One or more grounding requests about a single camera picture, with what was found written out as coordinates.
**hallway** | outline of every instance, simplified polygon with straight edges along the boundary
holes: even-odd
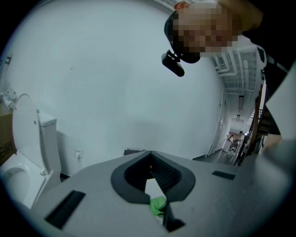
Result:
[[[238,163],[238,159],[236,159],[235,153],[230,151],[226,153],[222,150],[208,157],[202,157],[198,159],[198,161],[216,163],[216,164],[234,165],[234,166],[236,166]]]

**green object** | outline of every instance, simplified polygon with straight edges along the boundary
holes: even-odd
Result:
[[[164,212],[161,211],[166,205],[166,200],[164,197],[158,197],[150,199],[150,210],[154,216],[163,215]]]

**toilet tank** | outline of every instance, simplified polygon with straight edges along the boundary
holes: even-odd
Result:
[[[61,172],[61,162],[57,148],[56,118],[37,110],[40,127],[40,143],[44,164],[49,173]]]

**white toilet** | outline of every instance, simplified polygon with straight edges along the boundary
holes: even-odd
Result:
[[[11,198],[31,209],[42,193],[61,183],[56,118],[23,94],[13,110],[12,131],[17,154],[0,167],[0,175]]]

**cardboard box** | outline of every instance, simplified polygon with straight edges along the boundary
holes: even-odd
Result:
[[[0,103],[0,166],[16,153],[12,134],[12,112]]]

